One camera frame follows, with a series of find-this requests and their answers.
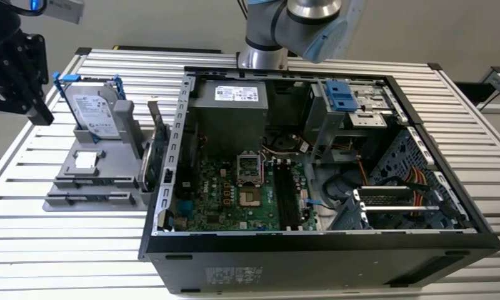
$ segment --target white label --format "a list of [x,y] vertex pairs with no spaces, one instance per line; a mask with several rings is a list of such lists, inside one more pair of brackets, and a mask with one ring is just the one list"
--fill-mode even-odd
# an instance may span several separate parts
[[308,152],[308,148],[309,148],[309,144],[306,142],[302,142],[300,146],[300,151],[305,153]]
[[87,131],[99,138],[117,138],[118,129],[106,100],[99,96],[74,95],[74,102]]
[[257,284],[264,267],[206,267],[207,284]]
[[75,168],[90,169],[97,165],[97,152],[81,151],[75,154]]
[[214,89],[214,100],[257,102],[257,87],[217,86]]

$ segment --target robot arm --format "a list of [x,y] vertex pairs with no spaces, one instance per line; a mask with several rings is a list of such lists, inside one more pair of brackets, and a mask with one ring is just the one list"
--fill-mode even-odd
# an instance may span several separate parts
[[338,17],[341,0],[247,0],[245,69],[286,69],[292,51],[312,63],[329,58],[348,24]]
[[45,41],[41,35],[21,31],[18,17],[41,15],[47,0],[41,4],[26,10],[0,0],[0,111],[26,115],[35,125],[50,125],[41,86],[47,84]]

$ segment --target label sticker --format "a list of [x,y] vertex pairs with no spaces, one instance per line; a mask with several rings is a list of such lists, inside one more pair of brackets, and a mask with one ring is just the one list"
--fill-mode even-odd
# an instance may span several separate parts
[[74,102],[87,131],[99,138],[118,138],[106,100],[99,96],[74,95]]
[[250,101],[257,102],[257,87],[250,86],[217,86],[214,88],[217,101]]
[[308,148],[309,148],[309,144],[306,142],[302,142],[300,146],[300,151],[305,153],[308,152]]
[[206,267],[207,284],[257,284],[264,267]]

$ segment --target metal frame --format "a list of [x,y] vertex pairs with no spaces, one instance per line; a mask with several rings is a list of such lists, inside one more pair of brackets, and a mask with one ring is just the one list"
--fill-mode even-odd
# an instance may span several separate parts
[[[151,99],[158,101],[162,119],[170,123],[183,66],[233,68],[234,56],[94,49],[73,57],[65,73],[94,77],[117,73],[127,98],[135,104],[134,117],[142,128],[150,128],[145,103]],[[290,58],[289,69],[394,77],[466,193],[500,237],[500,141],[494,139],[498,135],[484,129],[488,123],[482,118],[469,114],[462,97],[449,88],[453,84],[441,80],[426,64],[329,60],[314,65]],[[73,141],[73,119],[54,94],[51,90],[47,96],[54,124],[50,127],[27,124],[0,161],[0,291],[6,291],[0,292],[0,298],[153,298],[158,295],[167,299],[185,298],[167,294],[150,264],[134,262],[143,212],[50,213],[41,209],[42,197],[50,188],[43,181],[57,173],[62,153]],[[500,253],[422,289],[348,290],[348,293],[360,293],[354,296],[344,292],[253,292],[230,297],[500,299]]]

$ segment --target motherboard chip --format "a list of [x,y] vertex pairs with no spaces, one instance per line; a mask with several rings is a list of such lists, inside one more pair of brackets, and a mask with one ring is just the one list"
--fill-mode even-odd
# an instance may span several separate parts
[[254,187],[243,187],[238,190],[239,206],[261,206],[261,195]]
[[219,223],[219,215],[217,214],[209,214],[206,219],[207,223]]

